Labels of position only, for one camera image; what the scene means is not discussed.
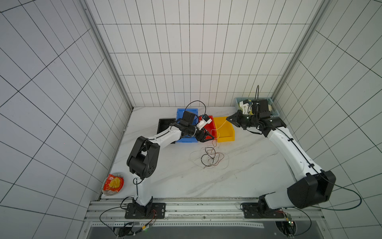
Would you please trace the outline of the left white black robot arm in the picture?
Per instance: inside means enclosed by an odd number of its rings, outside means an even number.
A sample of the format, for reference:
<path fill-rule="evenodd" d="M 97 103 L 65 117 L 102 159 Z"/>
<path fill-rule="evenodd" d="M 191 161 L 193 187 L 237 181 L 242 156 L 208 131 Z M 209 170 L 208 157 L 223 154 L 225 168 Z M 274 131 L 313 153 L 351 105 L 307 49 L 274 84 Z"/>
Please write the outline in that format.
<path fill-rule="evenodd" d="M 136 196 L 132 206 L 140 213 L 152 210 L 153 197 L 145 188 L 149 185 L 148 178 L 154 173 L 160 150 L 184 137 L 194 137 L 199 142 L 214 139 L 205 126 L 212 123 L 210 116 L 184 111 L 183 117 L 169 124 L 168 128 L 155 136 L 140 136 L 127 159 L 130 173 L 134 175 L 133 184 L 136 186 Z"/>

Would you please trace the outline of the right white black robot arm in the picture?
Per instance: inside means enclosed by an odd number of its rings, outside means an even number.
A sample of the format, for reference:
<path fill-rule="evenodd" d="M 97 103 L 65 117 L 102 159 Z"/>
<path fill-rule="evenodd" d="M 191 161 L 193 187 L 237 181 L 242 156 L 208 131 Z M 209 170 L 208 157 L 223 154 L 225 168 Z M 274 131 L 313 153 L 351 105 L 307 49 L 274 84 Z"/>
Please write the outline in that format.
<path fill-rule="evenodd" d="M 280 151 L 292 173 L 295 182 L 288 188 L 261 196 L 260 200 L 269 209 L 297 207 L 304 209 L 330 199 L 336 177 L 331 171 L 324 171 L 315 164 L 296 143 L 286 124 L 279 117 L 271 116 L 264 103 L 250 100 L 240 102 L 240 109 L 227 121 L 236 127 L 256 129 Z"/>

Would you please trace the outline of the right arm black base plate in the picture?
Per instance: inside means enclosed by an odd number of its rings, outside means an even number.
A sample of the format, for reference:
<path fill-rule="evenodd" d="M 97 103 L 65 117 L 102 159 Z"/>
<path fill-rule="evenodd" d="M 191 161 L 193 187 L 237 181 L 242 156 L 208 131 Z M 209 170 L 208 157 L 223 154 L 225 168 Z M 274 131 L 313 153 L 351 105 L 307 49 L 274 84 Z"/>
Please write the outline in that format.
<path fill-rule="evenodd" d="M 284 219 L 285 214 L 276 209 L 270 209 L 265 196 L 261 196 L 257 203 L 241 203 L 240 209 L 246 219 Z"/>

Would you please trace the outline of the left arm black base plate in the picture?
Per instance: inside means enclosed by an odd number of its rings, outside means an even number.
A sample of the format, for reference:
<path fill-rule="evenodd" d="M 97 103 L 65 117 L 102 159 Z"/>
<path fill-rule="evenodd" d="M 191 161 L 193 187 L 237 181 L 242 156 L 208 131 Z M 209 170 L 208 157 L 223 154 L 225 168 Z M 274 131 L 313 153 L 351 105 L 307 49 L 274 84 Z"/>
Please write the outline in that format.
<path fill-rule="evenodd" d="M 166 212 L 165 203 L 148 203 L 141 206 L 138 203 L 129 203 L 127 205 L 125 219 L 164 219 Z"/>

